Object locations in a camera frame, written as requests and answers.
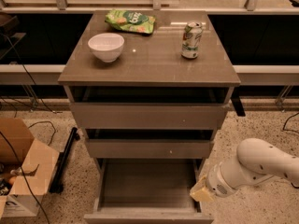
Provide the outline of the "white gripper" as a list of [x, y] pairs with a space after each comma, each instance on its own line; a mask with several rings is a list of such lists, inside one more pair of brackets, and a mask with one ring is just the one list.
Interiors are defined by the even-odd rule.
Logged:
[[225, 198], [235, 193], [236, 190], [224, 180], [219, 164], [214, 165], [207, 176], [202, 176], [190, 190], [190, 196], [199, 203], [212, 202], [214, 194]]

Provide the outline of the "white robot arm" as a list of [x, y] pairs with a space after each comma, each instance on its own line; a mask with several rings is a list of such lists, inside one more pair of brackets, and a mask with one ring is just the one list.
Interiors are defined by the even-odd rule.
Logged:
[[245, 186], [257, 186], [284, 178], [299, 187], [299, 158], [258, 138], [243, 140], [236, 154], [214, 165], [191, 188], [197, 202], [211, 202], [215, 197], [228, 197]]

